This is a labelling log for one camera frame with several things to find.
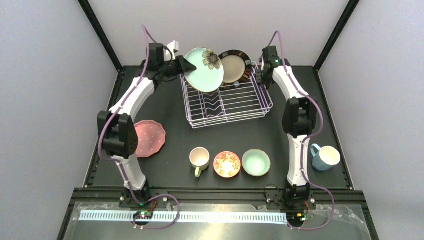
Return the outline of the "green flower plate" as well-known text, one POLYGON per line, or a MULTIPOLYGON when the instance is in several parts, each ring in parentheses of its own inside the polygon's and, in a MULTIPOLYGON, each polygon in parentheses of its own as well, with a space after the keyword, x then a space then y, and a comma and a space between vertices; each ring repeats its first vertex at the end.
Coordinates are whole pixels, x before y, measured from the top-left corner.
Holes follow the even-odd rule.
POLYGON ((212 50, 196 47, 190 50, 185 59, 196 70, 185 73, 186 81, 197 91, 211 93, 216 91, 224 80, 224 67, 219 56, 212 50))

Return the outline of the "white wire dish rack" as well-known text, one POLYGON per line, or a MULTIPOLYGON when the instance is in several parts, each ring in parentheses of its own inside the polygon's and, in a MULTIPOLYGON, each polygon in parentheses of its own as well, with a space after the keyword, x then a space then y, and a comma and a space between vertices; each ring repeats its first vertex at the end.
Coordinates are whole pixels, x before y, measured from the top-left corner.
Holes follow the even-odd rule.
POLYGON ((196 90, 182 76, 185 115, 191 127, 198 129, 265 117, 274 103, 268 90, 256 82, 255 74, 259 71, 254 65, 248 82, 210 93, 196 90))

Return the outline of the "black striped rim dinner plate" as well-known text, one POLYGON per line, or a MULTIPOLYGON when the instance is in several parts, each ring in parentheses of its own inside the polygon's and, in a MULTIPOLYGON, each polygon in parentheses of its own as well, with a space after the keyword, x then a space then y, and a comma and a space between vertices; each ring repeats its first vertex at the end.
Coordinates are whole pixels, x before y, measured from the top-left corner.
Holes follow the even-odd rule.
POLYGON ((237 89, 249 81, 252 76, 252 61, 241 50, 228 50, 218 56, 224 68, 224 79, 220 89, 237 89))

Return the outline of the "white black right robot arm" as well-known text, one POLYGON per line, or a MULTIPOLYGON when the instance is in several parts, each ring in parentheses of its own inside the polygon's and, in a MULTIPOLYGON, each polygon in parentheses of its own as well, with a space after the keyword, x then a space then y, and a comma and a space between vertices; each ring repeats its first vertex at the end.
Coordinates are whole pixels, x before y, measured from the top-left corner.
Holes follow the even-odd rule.
POLYGON ((317 110, 313 107, 308 93, 295 78, 292 68, 278 55, 275 46, 262 49, 260 72, 256 82, 269 88, 276 83, 286 99, 282 127, 289 142, 289 170, 282 201, 291 209, 309 199, 310 184, 307 181, 307 159, 309 136, 316 127, 317 110))

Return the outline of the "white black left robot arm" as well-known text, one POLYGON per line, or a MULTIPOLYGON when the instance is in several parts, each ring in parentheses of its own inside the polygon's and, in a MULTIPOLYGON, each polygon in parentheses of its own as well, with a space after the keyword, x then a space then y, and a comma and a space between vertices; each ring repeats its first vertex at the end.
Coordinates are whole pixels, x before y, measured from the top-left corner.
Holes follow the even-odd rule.
POLYGON ((124 195, 130 195, 138 206, 148 204, 152 195, 136 156, 139 139, 133 119, 165 78, 197 69, 184 56, 176 55, 178 51, 177 41, 168 45, 150 43, 146 49, 146 59, 128 90, 113 107, 97 115, 98 155, 102 160, 117 165, 126 189, 124 195))

